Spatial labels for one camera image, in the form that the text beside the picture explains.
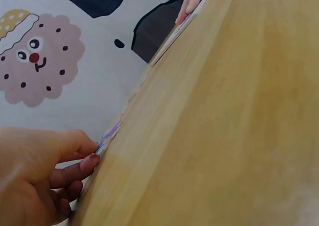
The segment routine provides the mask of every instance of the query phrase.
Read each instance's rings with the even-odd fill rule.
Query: pink cookie
[[[29,14],[17,23],[0,40],[0,90],[6,101],[35,107],[45,98],[57,99],[78,72],[84,53],[80,36],[64,15]]]

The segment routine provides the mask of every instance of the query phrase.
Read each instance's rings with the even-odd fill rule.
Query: cookie eye
[[[27,50],[24,50],[24,49],[21,49],[21,50],[18,50],[16,52],[16,56],[18,58],[18,60],[22,63],[27,63],[29,62],[29,52],[27,52]]]
[[[43,47],[43,38],[42,37],[36,36],[36,37],[31,38],[28,41],[28,49],[31,52],[38,53],[42,50],[42,47]]]

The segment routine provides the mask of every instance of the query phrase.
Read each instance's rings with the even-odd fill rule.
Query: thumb
[[[25,174],[33,184],[46,179],[61,159],[75,152],[89,154],[97,149],[97,144],[80,130],[28,130],[23,140]]]

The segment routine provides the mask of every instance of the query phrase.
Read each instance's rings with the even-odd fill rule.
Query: wood grain
[[[149,70],[73,225],[318,225],[318,9],[208,0]]]

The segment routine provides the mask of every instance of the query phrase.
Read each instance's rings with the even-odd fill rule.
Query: red nose
[[[29,61],[30,61],[31,63],[37,63],[37,62],[39,61],[39,59],[40,59],[40,56],[39,56],[38,53],[32,53],[32,54],[30,55],[30,57],[29,57]]]

